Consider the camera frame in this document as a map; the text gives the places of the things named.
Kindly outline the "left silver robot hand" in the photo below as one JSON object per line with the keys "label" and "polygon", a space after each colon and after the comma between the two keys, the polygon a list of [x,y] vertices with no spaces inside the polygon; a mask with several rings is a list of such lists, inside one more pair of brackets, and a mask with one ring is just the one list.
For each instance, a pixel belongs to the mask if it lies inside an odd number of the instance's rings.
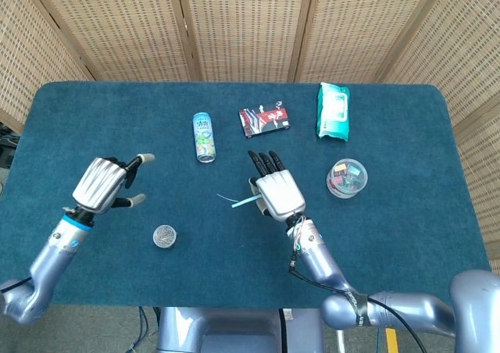
{"label": "left silver robot hand", "polygon": [[137,154],[129,162],[114,157],[95,158],[73,191],[77,207],[100,215],[109,209],[133,208],[141,204],[146,199],[145,194],[131,198],[118,198],[117,194],[122,187],[130,188],[141,165],[153,161],[152,153]]}

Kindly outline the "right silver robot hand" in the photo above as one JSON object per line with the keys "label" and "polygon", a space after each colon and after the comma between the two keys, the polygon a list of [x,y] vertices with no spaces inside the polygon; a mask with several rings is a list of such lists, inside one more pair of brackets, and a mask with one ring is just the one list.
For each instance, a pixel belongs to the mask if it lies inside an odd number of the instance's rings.
{"label": "right silver robot hand", "polygon": [[257,154],[249,150],[248,155],[259,173],[248,183],[254,195],[261,195],[262,201],[257,202],[260,212],[288,226],[295,225],[305,216],[305,199],[290,171],[274,151]]}

